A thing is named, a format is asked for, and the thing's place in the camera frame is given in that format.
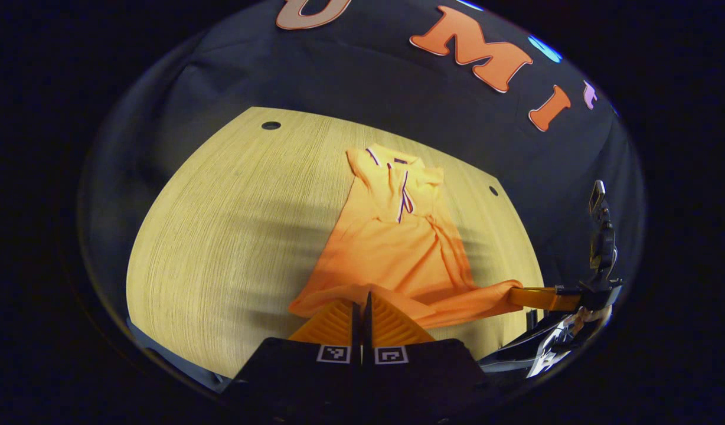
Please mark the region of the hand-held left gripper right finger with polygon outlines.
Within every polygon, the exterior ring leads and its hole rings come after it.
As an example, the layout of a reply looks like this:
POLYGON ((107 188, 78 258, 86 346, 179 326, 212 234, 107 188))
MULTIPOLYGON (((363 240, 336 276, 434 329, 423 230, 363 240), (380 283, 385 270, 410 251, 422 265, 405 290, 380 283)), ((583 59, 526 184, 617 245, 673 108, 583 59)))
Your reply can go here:
POLYGON ((380 414, 460 414, 493 398, 464 342, 435 341, 390 302, 369 293, 362 319, 366 405, 380 414))

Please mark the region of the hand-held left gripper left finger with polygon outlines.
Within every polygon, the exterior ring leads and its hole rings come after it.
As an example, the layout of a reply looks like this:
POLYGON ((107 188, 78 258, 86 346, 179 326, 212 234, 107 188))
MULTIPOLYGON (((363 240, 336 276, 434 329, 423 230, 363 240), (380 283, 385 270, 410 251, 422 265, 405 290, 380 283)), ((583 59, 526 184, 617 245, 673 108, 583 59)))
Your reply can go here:
POLYGON ((230 383, 230 404, 249 414, 336 414, 360 367, 360 306, 336 300, 292 336, 268 337, 230 383))

